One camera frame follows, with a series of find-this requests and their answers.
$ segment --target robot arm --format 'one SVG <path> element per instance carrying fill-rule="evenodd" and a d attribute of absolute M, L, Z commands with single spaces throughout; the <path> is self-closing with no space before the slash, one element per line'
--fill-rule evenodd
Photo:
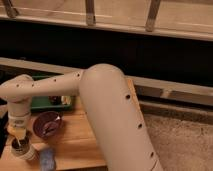
<path fill-rule="evenodd" d="M 18 127 L 26 127 L 31 97 L 77 94 L 109 171 L 162 170 L 143 115 L 118 68 L 99 64 L 40 81 L 23 75 L 0 86 L 0 97 L 8 101 L 9 124 Z"/>

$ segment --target black wall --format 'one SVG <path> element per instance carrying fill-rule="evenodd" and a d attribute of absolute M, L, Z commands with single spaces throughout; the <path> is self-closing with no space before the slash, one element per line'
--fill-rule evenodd
<path fill-rule="evenodd" d="M 213 43 L 0 21 L 0 56 L 87 68 L 110 63 L 125 74 L 213 86 Z"/>

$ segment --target green container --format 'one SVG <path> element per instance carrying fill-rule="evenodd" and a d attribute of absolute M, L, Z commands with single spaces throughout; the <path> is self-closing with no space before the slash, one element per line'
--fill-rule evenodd
<path fill-rule="evenodd" d="M 32 76 L 35 81 L 49 78 L 52 76 Z M 32 104 L 31 104 L 31 110 L 33 112 L 43 112 L 43 111 L 65 111 L 65 110 L 72 110 L 73 108 L 73 102 L 74 102 L 74 97 L 71 97 L 71 103 L 67 105 L 63 104 L 57 104 L 53 105 L 49 97 L 47 96 L 42 96 L 42 97 L 33 97 L 32 99 Z"/>

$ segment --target glass panel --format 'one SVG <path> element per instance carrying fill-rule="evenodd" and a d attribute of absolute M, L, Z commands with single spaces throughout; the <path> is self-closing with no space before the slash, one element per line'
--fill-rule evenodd
<path fill-rule="evenodd" d="M 213 33 L 213 0 L 163 0 L 155 27 Z"/>
<path fill-rule="evenodd" d="M 94 0 L 96 22 L 145 26 L 150 0 Z"/>
<path fill-rule="evenodd" d="M 23 16 L 85 21 L 85 0 L 13 0 Z"/>

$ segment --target wooden table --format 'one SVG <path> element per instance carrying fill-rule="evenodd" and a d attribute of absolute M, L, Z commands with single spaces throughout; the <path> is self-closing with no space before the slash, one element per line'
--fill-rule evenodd
<path fill-rule="evenodd" d="M 139 108 L 132 81 L 127 79 L 127 82 Z M 32 115 L 29 123 L 28 129 L 32 133 L 30 141 L 37 150 L 48 146 L 54 148 L 57 170 L 106 166 L 79 97 L 75 99 L 73 111 L 63 112 L 62 128 L 55 136 L 49 138 L 47 141 L 34 135 L 32 125 L 35 118 L 36 115 Z M 26 162 L 11 154 L 11 140 L 12 137 L 9 136 L 2 158 L 0 159 L 0 169 L 4 171 L 39 170 L 39 161 Z"/>

